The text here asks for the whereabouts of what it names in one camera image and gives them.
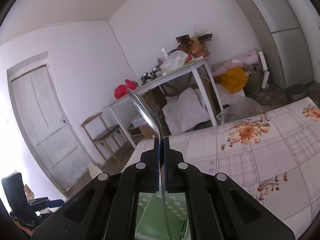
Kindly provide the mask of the stainless steel spoon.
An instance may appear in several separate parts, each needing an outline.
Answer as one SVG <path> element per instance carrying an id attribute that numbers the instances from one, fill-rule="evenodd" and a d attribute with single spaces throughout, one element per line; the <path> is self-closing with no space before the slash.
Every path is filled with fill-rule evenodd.
<path id="1" fill-rule="evenodd" d="M 127 89 L 128 95 L 132 100 L 134 106 L 139 111 L 141 116 L 147 122 L 147 124 L 156 131 L 158 142 L 156 146 L 153 148 L 156 150 L 157 155 L 157 168 L 158 168 L 158 177 L 159 177 L 159 191 L 161 193 L 162 200 L 162 212 L 164 217 L 164 224 L 168 233 L 169 239 L 172 239 L 172 234 L 170 231 L 170 226 L 168 223 L 167 217 L 167 208 L 165 202 L 165 179 L 164 179 L 164 157 L 163 157 L 163 129 L 162 125 L 157 118 L 157 115 L 153 112 L 153 110 L 148 106 L 145 100 L 137 93 L 135 93 L 131 89 Z"/>

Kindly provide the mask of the mint green utensil caddy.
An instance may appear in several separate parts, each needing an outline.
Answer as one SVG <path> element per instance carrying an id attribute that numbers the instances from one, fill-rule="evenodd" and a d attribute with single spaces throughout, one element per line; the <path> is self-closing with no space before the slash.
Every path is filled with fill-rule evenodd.
<path id="1" fill-rule="evenodd" d="M 162 197 L 157 193 L 140 193 L 135 239 L 184 239 L 188 230 L 188 214 L 183 193 L 165 195 L 166 215 Z"/>

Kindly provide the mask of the white sack under table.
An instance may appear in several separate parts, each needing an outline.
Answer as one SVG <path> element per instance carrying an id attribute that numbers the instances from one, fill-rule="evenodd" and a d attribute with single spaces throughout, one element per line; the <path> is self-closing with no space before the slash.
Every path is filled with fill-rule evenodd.
<path id="1" fill-rule="evenodd" d="M 210 120 L 195 90 L 188 88 L 175 98 L 167 97 L 162 108 L 171 135 L 183 133 L 196 125 Z"/>

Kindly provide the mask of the wooden chair dark seat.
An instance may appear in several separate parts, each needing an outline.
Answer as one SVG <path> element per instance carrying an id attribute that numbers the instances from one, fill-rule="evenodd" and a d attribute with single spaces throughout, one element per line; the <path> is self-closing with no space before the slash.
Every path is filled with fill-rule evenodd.
<path id="1" fill-rule="evenodd" d="M 108 127 L 105 120 L 102 117 L 102 114 L 103 114 L 102 112 L 98 112 L 97 114 L 89 116 L 87 119 L 85 119 L 83 121 L 83 123 L 80 126 L 84 129 L 84 131 L 87 134 L 87 136 L 89 137 L 90 141 L 92 142 L 92 144 L 95 146 L 96 150 L 100 153 L 100 155 L 103 157 L 103 159 L 106 162 L 108 162 L 108 159 L 104 156 L 104 154 L 102 153 L 102 151 L 98 145 L 101 145 L 106 150 L 108 150 L 111 153 L 112 157 L 116 160 L 116 162 L 120 163 L 120 160 L 116 156 L 115 152 L 108 145 L 107 139 L 111 138 L 114 141 L 114 143 L 116 144 L 116 146 L 118 148 L 121 148 L 119 142 L 117 142 L 117 140 L 114 137 L 114 133 L 119 133 L 119 134 L 121 133 L 121 127 L 119 125 L 113 125 L 111 127 Z M 91 134 L 89 133 L 88 129 L 86 128 L 86 125 L 90 124 L 96 118 L 100 119 L 100 121 L 102 122 L 102 124 L 104 126 L 104 129 L 98 135 L 96 135 L 95 137 L 92 137 Z"/>

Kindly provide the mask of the red plastic bag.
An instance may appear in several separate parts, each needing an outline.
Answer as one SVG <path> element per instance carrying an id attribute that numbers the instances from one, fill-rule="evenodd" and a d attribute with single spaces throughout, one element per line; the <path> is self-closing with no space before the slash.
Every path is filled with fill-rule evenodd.
<path id="1" fill-rule="evenodd" d="M 135 90 L 138 86 L 138 83 L 136 81 L 132 81 L 129 79 L 125 80 L 125 84 L 121 84 L 114 90 L 114 97 L 116 99 L 122 98 L 127 94 L 127 90 Z"/>

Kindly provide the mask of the white side table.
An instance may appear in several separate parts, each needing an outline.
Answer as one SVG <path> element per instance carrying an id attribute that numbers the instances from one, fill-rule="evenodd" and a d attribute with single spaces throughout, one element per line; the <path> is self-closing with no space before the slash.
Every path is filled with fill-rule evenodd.
<path id="1" fill-rule="evenodd" d="M 144 94 L 145 92 L 147 92 L 148 90 L 151 90 L 151 89 L 154 89 L 155 87 L 157 86 L 160 86 L 160 85 L 163 85 L 175 78 L 178 78 L 182 75 L 185 75 L 185 74 L 189 74 L 191 73 L 196 81 L 196 84 L 201 92 L 201 95 L 202 95 L 202 98 L 204 99 L 204 103 L 205 103 L 205 106 L 207 107 L 207 111 L 208 111 L 208 114 L 210 116 L 210 120 L 212 122 L 212 125 L 213 126 L 217 126 L 217 121 L 216 121 L 216 114 L 214 114 L 214 111 L 213 111 L 213 107 L 212 107 L 212 104 L 210 103 L 210 100 L 209 100 L 209 96 L 208 96 L 208 93 L 206 92 L 205 90 L 205 87 L 204 87 L 204 84 L 201 80 L 201 76 L 198 72 L 198 69 L 200 67 L 204 67 L 204 69 L 206 70 L 207 72 L 207 75 L 209 77 L 209 81 L 210 81 L 210 84 L 212 85 L 212 88 L 215 92 L 215 96 L 217 98 L 217 101 L 218 101 L 218 104 L 219 104 L 219 107 L 220 107 L 220 110 L 222 111 L 223 110 L 223 105 L 222 105 L 222 102 L 221 102 L 221 99 L 220 99 L 220 96 L 219 96 L 219 93 L 217 91 L 217 87 L 216 87 L 216 84 L 214 82 L 214 78 L 212 76 L 212 73 L 210 71 L 210 67 L 208 66 L 208 63 L 207 63 L 207 59 L 206 58 L 203 58 L 203 57 L 199 57 L 197 59 L 195 59 L 194 61 L 191 61 L 189 62 L 188 64 L 185 64 L 184 66 L 180 67 L 180 68 L 177 68 L 176 70 L 172 71 L 172 72 L 169 72 L 168 74 L 165 74 L 153 81 L 150 81 L 149 83 L 147 83 L 146 85 L 143 85 L 141 87 L 138 87 L 135 92 L 139 95 L 142 95 Z M 120 114 L 117 114 L 115 112 L 115 107 L 127 100 L 129 100 L 130 97 L 128 95 L 125 95 L 123 97 L 121 97 L 120 99 L 117 99 L 115 102 L 109 104 L 108 106 L 104 107 L 104 109 L 106 108 L 109 108 L 112 115 L 114 116 L 117 124 L 120 126 L 122 132 L 124 133 L 125 137 L 128 139 L 128 141 L 130 142 L 130 144 L 133 146 L 133 148 L 136 148 L 137 145 L 135 144 L 135 142 L 132 140 L 132 137 L 131 137 L 131 134 L 129 133 L 129 131 L 127 130 L 127 127 L 124 125 L 124 122 L 120 119 Z"/>

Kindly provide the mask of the white plastic bag on table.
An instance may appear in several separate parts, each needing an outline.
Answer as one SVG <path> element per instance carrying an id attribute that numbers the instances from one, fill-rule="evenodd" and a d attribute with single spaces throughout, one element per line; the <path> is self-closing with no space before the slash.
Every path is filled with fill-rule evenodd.
<path id="1" fill-rule="evenodd" d="M 185 64 L 188 54 L 184 51 L 177 50 L 173 52 L 168 58 L 161 64 L 160 68 L 164 73 L 172 72 Z"/>

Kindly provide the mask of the floral plaid tablecloth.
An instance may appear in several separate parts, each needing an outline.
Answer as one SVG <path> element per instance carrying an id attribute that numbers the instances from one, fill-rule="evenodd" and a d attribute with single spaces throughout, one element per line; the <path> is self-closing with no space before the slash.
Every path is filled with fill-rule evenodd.
<path id="1" fill-rule="evenodd" d="M 310 99 L 172 135 L 186 162 L 223 172 L 300 237 L 319 213 L 319 108 Z"/>

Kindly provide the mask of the white door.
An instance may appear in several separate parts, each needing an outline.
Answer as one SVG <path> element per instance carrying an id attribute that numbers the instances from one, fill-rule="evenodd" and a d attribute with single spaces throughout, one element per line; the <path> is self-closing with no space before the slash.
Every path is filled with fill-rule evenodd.
<path id="1" fill-rule="evenodd" d="M 91 157 L 73 132 L 42 65 L 11 81 L 16 112 L 35 159 L 62 193 L 88 170 Z"/>

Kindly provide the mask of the silver refrigerator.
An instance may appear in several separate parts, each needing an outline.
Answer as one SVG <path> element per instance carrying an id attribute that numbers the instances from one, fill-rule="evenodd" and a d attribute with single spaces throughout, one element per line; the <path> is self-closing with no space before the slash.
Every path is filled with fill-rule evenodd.
<path id="1" fill-rule="evenodd" d="M 236 0 L 266 59 L 271 81 L 282 89 L 313 81 L 308 46 L 287 0 Z"/>

